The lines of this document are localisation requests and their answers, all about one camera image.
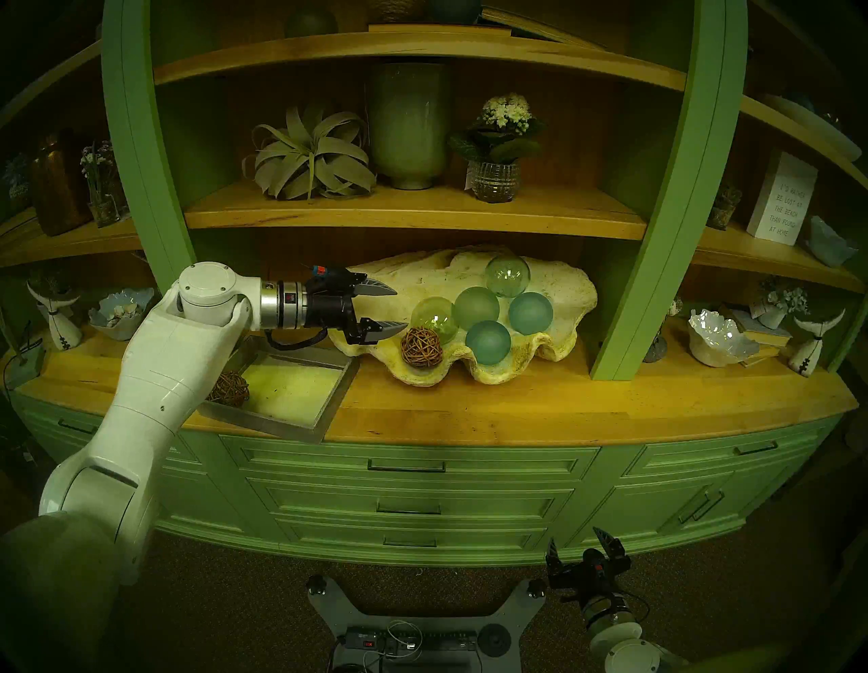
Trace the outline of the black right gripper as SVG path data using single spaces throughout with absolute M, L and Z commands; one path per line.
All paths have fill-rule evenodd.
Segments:
M 596 597 L 612 597 L 620 592 L 616 578 L 631 569 L 632 558 L 622 542 L 602 528 L 593 526 L 593 532 L 603 549 L 589 548 L 577 563 L 560 560 L 555 538 L 549 538 L 546 549 L 546 569 L 549 588 L 554 591 L 573 591 L 566 602 L 589 602 Z

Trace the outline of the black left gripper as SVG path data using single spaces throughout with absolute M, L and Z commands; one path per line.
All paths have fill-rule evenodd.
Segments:
M 370 346 L 399 335 L 406 322 L 375 321 L 355 318 L 352 297 L 396 296 L 397 291 L 366 273 L 354 273 L 345 267 L 314 265 L 305 283 L 304 327 L 318 327 L 310 341 L 322 341 L 329 329 L 343 332 L 350 345 Z

